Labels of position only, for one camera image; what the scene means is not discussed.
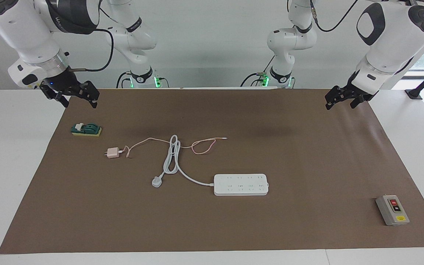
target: power strip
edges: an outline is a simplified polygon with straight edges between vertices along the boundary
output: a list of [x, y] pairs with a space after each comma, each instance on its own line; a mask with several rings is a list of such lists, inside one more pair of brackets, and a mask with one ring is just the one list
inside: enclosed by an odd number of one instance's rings
[[264, 196], [269, 188], [265, 174], [217, 174], [213, 182], [217, 196]]

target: white wall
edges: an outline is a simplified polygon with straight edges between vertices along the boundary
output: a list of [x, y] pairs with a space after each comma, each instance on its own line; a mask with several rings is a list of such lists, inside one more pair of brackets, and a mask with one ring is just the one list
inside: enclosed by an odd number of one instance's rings
[[[143, 22], [153, 28], [158, 37], [158, 46], [148, 52], [152, 66], [176, 87], [239, 85], [248, 74], [263, 70], [271, 59], [273, 53], [266, 45], [268, 33], [290, 26], [285, 0], [135, 2]], [[322, 27], [332, 27], [351, 3], [352, 0], [318, 2]], [[296, 56], [293, 72], [297, 78], [296, 87], [331, 88], [346, 84], [368, 50], [356, 32], [356, 22], [370, 3], [357, 3], [337, 30], [318, 32], [318, 42], [312, 49], [293, 52]], [[106, 2], [102, 6], [109, 10]], [[112, 24], [101, 16], [99, 27]], [[109, 46], [102, 33], [55, 33], [54, 38], [71, 53], [72, 67], [97, 68], [108, 58]], [[0, 37], [0, 89], [17, 88], [6, 72], [16, 59], [17, 53]], [[111, 65], [103, 72], [77, 75], [80, 81], [89, 79], [98, 88], [113, 87], [118, 75], [126, 70], [127, 62], [115, 52]], [[394, 77], [386, 88], [392, 87], [402, 75]]]

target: brown table mat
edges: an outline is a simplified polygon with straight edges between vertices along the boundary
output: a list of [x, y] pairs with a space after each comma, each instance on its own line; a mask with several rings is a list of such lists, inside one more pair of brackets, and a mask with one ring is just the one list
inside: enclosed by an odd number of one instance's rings
[[[113, 89], [97, 109], [72, 98], [0, 254], [424, 247], [424, 199], [369, 104], [327, 111], [326, 92]], [[101, 136], [70, 134], [80, 122]], [[207, 155], [182, 149], [181, 168], [206, 183], [265, 173], [268, 195], [217, 197], [180, 174], [153, 188], [167, 143], [103, 156], [172, 134], [229, 137]], [[409, 225], [384, 225], [383, 194], [399, 196]]]

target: gray switch box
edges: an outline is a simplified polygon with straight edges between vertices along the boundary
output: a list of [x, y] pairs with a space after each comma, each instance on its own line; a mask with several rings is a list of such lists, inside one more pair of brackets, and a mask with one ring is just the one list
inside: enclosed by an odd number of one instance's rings
[[375, 200], [386, 225], [406, 225], [409, 217], [396, 195], [384, 195]]

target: pink cable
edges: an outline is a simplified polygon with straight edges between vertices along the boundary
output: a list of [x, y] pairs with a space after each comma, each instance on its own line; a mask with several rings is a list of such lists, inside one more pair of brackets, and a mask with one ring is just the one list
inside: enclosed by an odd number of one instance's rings
[[[214, 137], [214, 138], [204, 139], [204, 140], [200, 140], [200, 141], [195, 141], [194, 143], [192, 143], [191, 146], [181, 146], [181, 148], [185, 148], [185, 149], [190, 148], [194, 154], [196, 154], [196, 155], [204, 155], [204, 154], [206, 154], [206, 153], [208, 153], [210, 151], [210, 149], [212, 148], [212, 146], [214, 145], [214, 143], [217, 142], [217, 139], [228, 139], [228, 138], [226, 138], [226, 137]], [[122, 150], [122, 152], [125, 152], [125, 149], [128, 149], [128, 152], [127, 152], [127, 154], [126, 154], [125, 157], [129, 158], [128, 155], [130, 154], [130, 151], [132, 149], [134, 149], [135, 146], [139, 146], [140, 144], [145, 143], [148, 140], [162, 141], [162, 142], [165, 142], [165, 143], [170, 143], [169, 141], [165, 141], [163, 139], [157, 139], [157, 138], [149, 137], [149, 138], [146, 138], [145, 140], [143, 140], [141, 142], [138, 142], [138, 143], [134, 144], [132, 147], [125, 146], [124, 149]], [[206, 151], [204, 151], [202, 153], [197, 153], [194, 150], [194, 146], [198, 145], [199, 143], [205, 142], [205, 141], [213, 141], [213, 142], [210, 144], [209, 148]]]

